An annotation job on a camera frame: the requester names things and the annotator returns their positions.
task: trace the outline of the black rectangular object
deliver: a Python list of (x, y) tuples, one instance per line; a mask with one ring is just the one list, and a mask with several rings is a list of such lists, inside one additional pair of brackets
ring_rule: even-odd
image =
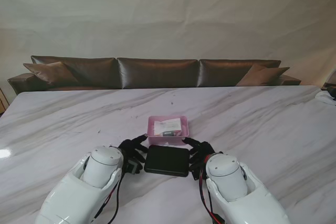
[(144, 170), (147, 173), (186, 177), (189, 173), (189, 150), (151, 145)]

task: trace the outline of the brown pillow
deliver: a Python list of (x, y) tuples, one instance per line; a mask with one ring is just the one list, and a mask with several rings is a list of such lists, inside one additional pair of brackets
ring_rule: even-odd
[(266, 68), (254, 64), (236, 86), (268, 86), (289, 68)]
[(24, 63), (30, 72), (42, 81), (52, 86), (80, 86), (78, 80), (72, 75), (62, 62), (51, 64), (30, 64)]

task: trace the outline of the sofa armrest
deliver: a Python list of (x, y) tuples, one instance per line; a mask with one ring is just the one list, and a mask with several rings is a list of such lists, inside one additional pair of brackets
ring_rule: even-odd
[(29, 91), (43, 91), (50, 86), (36, 77), (33, 73), (23, 73), (19, 76), (8, 79), (16, 94)]
[(296, 86), (299, 85), (300, 82), (301, 80), (299, 79), (283, 74), (272, 83), (272, 86)]

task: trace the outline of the white marble tabletop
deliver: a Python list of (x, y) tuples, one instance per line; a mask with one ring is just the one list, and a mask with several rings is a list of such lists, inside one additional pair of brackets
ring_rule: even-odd
[[(336, 106), (316, 101), (318, 91), (293, 86), (22, 93), (0, 118), (0, 223), (34, 223), (48, 192), (86, 152), (145, 133), (150, 115), (173, 114), (188, 117), (191, 137), (246, 163), (293, 224), (336, 223)], [(114, 206), (115, 197), (100, 223), (108, 222)], [(191, 174), (142, 171), (125, 176), (115, 222), (211, 220)]]

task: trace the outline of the pink plastic basket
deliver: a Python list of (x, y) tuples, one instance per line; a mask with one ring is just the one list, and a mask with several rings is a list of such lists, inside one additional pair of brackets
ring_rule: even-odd
[[(169, 119), (181, 119), (181, 128), (182, 133), (180, 136), (155, 136), (154, 135), (154, 121), (165, 121)], [(189, 128), (188, 128), (188, 120), (183, 115), (172, 115), (172, 116), (165, 116), (165, 115), (153, 115), (148, 118), (148, 128), (147, 128), (147, 135), (148, 141), (150, 145), (164, 145), (164, 144), (171, 144), (171, 145), (185, 145), (182, 142), (183, 137), (189, 136)]]

